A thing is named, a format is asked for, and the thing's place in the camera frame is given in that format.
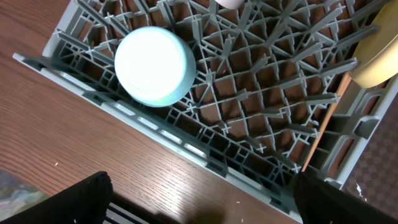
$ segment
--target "black cloth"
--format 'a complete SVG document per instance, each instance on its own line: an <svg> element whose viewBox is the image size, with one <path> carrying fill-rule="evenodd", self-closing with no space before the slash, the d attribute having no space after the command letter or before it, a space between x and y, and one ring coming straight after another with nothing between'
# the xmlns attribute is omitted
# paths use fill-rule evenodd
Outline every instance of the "black cloth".
<svg viewBox="0 0 398 224"><path fill-rule="evenodd" d="M112 195L111 179L106 172L97 172L0 224L102 224Z"/></svg>
<svg viewBox="0 0 398 224"><path fill-rule="evenodd" d="M330 184L298 175L294 199L304 224L398 224L398 221Z"/></svg>

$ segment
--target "dish rack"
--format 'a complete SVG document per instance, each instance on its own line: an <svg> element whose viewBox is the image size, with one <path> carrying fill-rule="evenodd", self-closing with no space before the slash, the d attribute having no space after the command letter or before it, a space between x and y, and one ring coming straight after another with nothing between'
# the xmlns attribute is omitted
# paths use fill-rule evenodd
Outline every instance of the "dish rack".
<svg viewBox="0 0 398 224"><path fill-rule="evenodd" d="M73 0L42 57L13 57L302 222L294 177L386 2ZM139 104L114 72L121 40L142 26L176 33L197 60L192 89L172 106ZM351 82L306 172L341 188L397 91L396 77L367 90Z"/></svg>

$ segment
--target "wood grain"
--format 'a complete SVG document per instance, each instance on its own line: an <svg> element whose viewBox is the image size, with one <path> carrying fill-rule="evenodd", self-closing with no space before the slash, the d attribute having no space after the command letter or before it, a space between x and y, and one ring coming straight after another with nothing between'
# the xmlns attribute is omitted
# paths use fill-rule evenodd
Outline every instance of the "wood grain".
<svg viewBox="0 0 398 224"><path fill-rule="evenodd" d="M294 223L14 61L41 54L67 4L0 0L0 169L50 195L105 170L118 194L181 223Z"/></svg>

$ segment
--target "white dish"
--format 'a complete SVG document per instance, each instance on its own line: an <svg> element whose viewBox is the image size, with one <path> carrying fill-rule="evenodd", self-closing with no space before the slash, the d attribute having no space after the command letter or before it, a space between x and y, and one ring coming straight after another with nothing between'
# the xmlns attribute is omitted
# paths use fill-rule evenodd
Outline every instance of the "white dish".
<svg viewBox="0 0 398 224"><path fill-rule="evenodd" d="M143 27L127 35L116 51L114 66L123 88L152 107L181 100L196 76L189 46L161 27Z"/></svg>

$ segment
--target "brown surface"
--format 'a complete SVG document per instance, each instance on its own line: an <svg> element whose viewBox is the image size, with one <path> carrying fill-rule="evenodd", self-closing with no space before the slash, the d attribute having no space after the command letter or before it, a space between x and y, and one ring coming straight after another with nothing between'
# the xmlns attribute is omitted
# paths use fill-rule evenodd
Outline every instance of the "brown surface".
<svg viewBox="0 0 398 224"><path fill-rule="evenodd" d="M397 108L398 95L351 171L343 191L363 201L366 199L371 206L398 220ZM359 196L357 184L362 190L362 197Z"/></svg>
<svg viewBox="0 0 398 224"><path fill-rule="evenodd" d="M117 193L182 223L294 222L13 60L40 55L67 4L0 1L0 169L50 195L105 170Z"/></svg>

